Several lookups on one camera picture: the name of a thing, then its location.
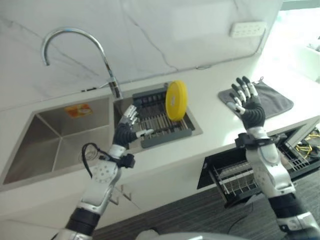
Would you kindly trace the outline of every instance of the white cabinet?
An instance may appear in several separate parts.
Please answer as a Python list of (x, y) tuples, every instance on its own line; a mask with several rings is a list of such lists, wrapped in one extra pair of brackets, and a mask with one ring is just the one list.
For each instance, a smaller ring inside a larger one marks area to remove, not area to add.
[(146, 212), (199, 192), (197, 185), (203, 163), (203, 158), (186, 160), (117, 188), (120, 191), (122, 188), (127, 196), (131, 194), (132, 202), (141, 212)]
[(1, 240), (49, 240), (57, 229), (36, 226), (22, 222), (4, 220), (0, 221)]
[[(56, 229), (63, 228), (75, 210), (81, 195), (81, 193), (74, 194), (67, 198), (37, 206), (15, 214), (11, 220)], [(109, 203), (106, 211), (100, 218), (97, 228), (116, 223), (139, 213), (139, 209), (117, 189), (113, 191), (112, 199), (118, 200), (118, 205)]]
[[(140, 213), (172, 203), (199, 192), (197, 185), (203, 159), (182, 161), (167, 170), (157, 170), (139, 180), (117, 185), (112, 199), (101, 216), (97, 229), (128, 219)], [(37, 226), (63, 228), (82, 193), (16, 213), (10, 220)]]

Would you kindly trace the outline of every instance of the dish rack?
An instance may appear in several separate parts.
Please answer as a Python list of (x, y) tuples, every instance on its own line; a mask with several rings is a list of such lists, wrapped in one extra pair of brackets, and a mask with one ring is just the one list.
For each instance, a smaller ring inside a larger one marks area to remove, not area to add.
[(138, 109), (139, 117), (133, 125), (133, 130), (154, 130), (151, 135), (141, 138), (140, 143), (143, 149), (191, 136), (192, 131), (195, 130), (187, 113), (180, 121), (171, 121), (168, 118), (165, 107), (166, 92), (167, 89), (163, 87), (132, 96), (133, 101), (142, 103)]
[[(304, 158), (286, 141), (280, 142), (277, 148), (281, 162), (292, 181), (320, 167), (320, 158)], [(234, 148), (205, 158), (198, 189), (212, 183), (216, 184), (225, 202), (225, 208), (246, 202), (253, 195), (261, 193), (255, 182), (253, 170), (246, 160), (244, 149)]]

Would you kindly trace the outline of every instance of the floor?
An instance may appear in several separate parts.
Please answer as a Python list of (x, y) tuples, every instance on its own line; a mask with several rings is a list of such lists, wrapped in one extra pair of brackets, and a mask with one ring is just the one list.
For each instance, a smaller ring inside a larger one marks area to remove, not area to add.
[[(299, 180), (297, 195), (320, 223), (320, 171)], [(274, 213), (264, 198), (252, 205), (224, 209), (216, 188), (181, 199), (141, 215), (95, 231), (94, 240), (134, 240), (139, 232), (156, 227), (161, 234), (174, 232), (226, 233), (252, 240), (277, 240), (284, 234), (275, 222)]]

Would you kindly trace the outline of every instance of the orange sticker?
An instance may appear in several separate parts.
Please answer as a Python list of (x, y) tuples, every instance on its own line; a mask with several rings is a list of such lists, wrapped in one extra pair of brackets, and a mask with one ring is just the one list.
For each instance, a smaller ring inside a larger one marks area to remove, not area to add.
[(78, 104), (73, 106), (67, 106), (64, 108), (64, 110), (72, 118), (84, 117), (93, 113), (92, 109), (89, 107), (88, 104)]

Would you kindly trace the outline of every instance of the drawer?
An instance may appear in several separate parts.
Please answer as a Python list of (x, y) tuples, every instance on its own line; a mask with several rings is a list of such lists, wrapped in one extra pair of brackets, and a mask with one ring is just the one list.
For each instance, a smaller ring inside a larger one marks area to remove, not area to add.
[[(289, 138), (294, 132), (291, 130), (285, 134)], [(277, 148), (281, 162), (293, 182), (320, 167), (320, 157), (304, 157), (286, 140), (278, 143)], [(244, 203), (253, 195), (261, 193), (243, 148), (234, 148), (205, 158), (198, 189), (210, 184), (216, 184), (225, 208)]]

